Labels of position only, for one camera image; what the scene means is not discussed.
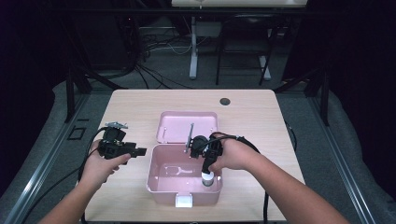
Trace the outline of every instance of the light wood tabletop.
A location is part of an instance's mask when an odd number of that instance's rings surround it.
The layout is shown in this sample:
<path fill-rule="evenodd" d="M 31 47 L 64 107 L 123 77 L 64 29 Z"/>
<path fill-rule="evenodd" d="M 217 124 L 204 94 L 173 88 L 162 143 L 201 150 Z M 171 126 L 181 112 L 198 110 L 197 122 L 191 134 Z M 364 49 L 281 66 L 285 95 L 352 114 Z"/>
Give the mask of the light wood tabletop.
<path fill-rule="evenodd" d="M 305 7 L 307 0 L 172 0 L 173 7 Z"/>
<path fill-rule="evenodd" d="M 231 101 L 222 105 L 221 98 Z M 260 221 L 264 190 L 245 171 L 223 169 L 223 188 L 213 205 L 176 208 L 156 204 L 147 189 L 152 149 L 164 111 L 205 111 L 218 115 L 219 131 L 245 136 L 262 154 L 304 183 L 300 166 L 273 91 L 268 90 L 121 90 L 114 91 L 100 127 L 127 123 L 124 142 L 148 149 L 109 177 L 86 209 L 89 221 Z M 269 202 L 269 220 L 285 220 Z"/>

